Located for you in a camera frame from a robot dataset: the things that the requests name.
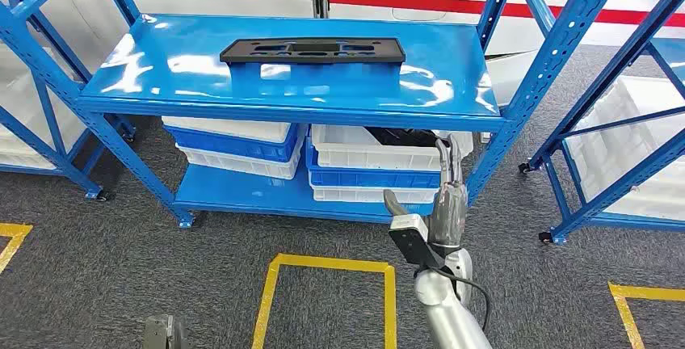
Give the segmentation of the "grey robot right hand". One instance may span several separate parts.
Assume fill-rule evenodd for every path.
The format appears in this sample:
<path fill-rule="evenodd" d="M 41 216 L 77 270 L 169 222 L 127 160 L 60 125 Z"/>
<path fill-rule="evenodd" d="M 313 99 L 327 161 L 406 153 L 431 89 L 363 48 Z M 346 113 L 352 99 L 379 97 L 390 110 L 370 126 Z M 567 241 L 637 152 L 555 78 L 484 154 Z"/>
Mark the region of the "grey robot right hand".
<path fill-rule="evenodd" d="M 445 145 L 440 138 L 435 142 L 440 181 L 430 215 L 410 213 L 399 204 L 393 191 L 383 191 L 385 207 L 392 215 L 389 235 L 411 264 L 440 267 L 461 249 L 469 194 L 463 180 L 456 134 L 448 136 L 448 143 Z"/>

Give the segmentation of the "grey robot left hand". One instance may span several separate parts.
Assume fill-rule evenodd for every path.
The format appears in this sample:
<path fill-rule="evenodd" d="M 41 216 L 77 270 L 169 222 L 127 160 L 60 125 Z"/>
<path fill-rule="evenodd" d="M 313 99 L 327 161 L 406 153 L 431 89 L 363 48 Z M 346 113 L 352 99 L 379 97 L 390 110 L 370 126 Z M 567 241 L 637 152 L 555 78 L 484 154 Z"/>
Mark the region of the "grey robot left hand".
<path fill-rule="evenodd" d="M 188 349 L 185 319 L 165 313 L 147 317 L 142 347 L 144 349 Z"/>

